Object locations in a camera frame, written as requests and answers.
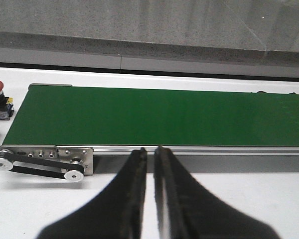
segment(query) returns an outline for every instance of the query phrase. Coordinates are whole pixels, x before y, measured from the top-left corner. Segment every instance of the metal bracket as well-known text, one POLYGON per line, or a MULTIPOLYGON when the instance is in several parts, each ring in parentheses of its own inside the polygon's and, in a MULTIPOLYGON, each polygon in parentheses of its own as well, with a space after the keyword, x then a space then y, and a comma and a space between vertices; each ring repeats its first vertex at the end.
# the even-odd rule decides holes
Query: metal bracket
POLYGON ((71 147, 55 145, 2 145, 0 152, 0 170, 28 173, 34 175, 63 178, 46 170, 40 170, 35 165, 51 166, 61 171, 61 174, 70 181, 80 181, 84 175, 93 174, 93 149, 88 147, 71 147), (20 167, 14 162, 27 163, 30 167, 20 167), (67 165, 79 165, 82 172, 71 171, 67 165))

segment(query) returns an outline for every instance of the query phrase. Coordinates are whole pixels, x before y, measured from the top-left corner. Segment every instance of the timing belt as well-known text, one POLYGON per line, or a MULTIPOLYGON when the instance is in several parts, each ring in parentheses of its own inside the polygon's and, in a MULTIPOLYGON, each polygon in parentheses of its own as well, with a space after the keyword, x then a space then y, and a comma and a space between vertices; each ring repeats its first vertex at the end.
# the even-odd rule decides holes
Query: timing belt
MULTIPOLYGON (((11 154, 8 152, 0 152, 0 158, 4 158, 4 159, 10 161, 11 163, 16 161, 16 162, 22 162, 22 163, 29 163, 29 164, 59 168, 59 169, 66 169, 68 171, 77 170, 77 171, 80 171, 81 173, 84 173, 84 167, 81 165, 78 165, 78 164, 62 163, 62 162, 58 162, 58 161, 46 160, 46 159, 40 159, 40 158, 29 158, 26 156, 11 154)), ((13 166, 13 168, 9 171, 17 172, 17 173, 39 175, 39 176, 44 176, 44 177, 65 179, 64 173, 35 169, 35 168, 13 166)))

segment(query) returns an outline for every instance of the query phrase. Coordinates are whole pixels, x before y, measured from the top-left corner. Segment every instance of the yellow label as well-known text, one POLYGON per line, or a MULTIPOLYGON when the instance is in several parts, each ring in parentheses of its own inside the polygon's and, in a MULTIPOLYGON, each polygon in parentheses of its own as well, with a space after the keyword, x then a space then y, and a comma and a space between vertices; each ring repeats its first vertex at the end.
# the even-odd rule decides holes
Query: yellow label
POLYGON ((10 104, 13 102, 13 98, 9 97, 9 99, 6 101, 7 104, 10 104))

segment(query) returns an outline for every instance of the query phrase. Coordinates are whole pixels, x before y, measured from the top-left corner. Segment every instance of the white table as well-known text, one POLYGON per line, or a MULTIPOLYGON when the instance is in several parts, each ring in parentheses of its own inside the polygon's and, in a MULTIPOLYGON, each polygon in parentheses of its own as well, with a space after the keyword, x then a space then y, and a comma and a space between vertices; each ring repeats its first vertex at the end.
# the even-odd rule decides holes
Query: white table
MULTIPOLYGON (((299 83, 119 75, 0 68, 4 94, 17 112, 31 83, 299 94, 299 83)), ((14 119, 0 121, 0 145, 14 119)), ((193 173, 202 185, 236 209, 270 224, 282 239, 299 239, 299 172, 193 173)), ((46 225, 95 197, 114 174, 94 174, 79 183, 0 172, 0 239, 32 239, 46 225)), ((157 239, 153 176, 147 176, 143 239, 157 239)))

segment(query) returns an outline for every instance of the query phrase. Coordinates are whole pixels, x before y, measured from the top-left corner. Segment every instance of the green belt surface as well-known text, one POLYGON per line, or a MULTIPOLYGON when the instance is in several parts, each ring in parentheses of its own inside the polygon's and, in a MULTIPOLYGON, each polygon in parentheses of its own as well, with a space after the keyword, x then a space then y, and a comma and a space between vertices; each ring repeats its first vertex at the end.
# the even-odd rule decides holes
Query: green belt surface
POLYGON ((4 144, 299 146, 299 95, 33 85, 4 144))

